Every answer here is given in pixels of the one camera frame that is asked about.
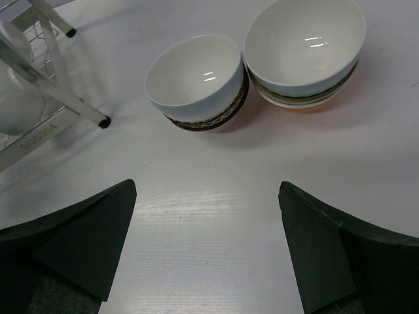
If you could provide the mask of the white bowl orange stack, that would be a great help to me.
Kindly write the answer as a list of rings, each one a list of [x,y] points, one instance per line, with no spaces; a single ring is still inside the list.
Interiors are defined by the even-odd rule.
[[[365,15],[355,1],[276,1],[252,23],[244,58],[267,90],[311,97],[350,72],[365,37]]]

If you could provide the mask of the mint bowl gold rim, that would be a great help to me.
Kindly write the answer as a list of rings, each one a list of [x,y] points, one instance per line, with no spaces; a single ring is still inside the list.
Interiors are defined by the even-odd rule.
[[[264,95],[267,95],[270,99],[273,99],[275,101],[278,101],[280,103],[284,103],[286,105],[308,105],[311,103],[315,103],[317,101],[321,101],[335,93],[338,92],[338,90],[342,89],[344,85],[349,81],[350,77],[352,76],[353,72],[355,71],[356,67],[358,65],[358,61],[355,62],[354,66],[351,68],[350,72],[342,78],[338,83],[336,83],[331,88],[320,92],[318,94],[314,94],[311,96],[304,96],[304,97],[291,97],[291,96],[283,96],[280,94],[276,94],[272,91],[270,91],[268,88],[264,87],[261,83],[257,81],[255,76],[251,71],[248,71],[249,77],[253,82],[253,85],[256,87],[258,91],[261,91]]]

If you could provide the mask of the white bowl front stack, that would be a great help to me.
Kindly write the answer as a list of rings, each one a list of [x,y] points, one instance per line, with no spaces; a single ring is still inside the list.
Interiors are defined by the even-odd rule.
[[[1,61],[1,133],[23,135],[39,120],[42,92]]]

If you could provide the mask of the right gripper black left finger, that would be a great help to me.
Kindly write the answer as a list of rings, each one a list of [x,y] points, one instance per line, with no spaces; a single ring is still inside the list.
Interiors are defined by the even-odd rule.
[[[1,230],[2,313],[98,313],[136,203],[122,181],[88,199]]]

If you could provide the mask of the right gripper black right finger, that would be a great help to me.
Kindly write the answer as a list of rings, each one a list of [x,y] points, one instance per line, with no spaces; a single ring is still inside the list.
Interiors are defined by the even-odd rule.
[[[278,200],[305,313],[418,312],[418,238],[349,215],[289,182]]]

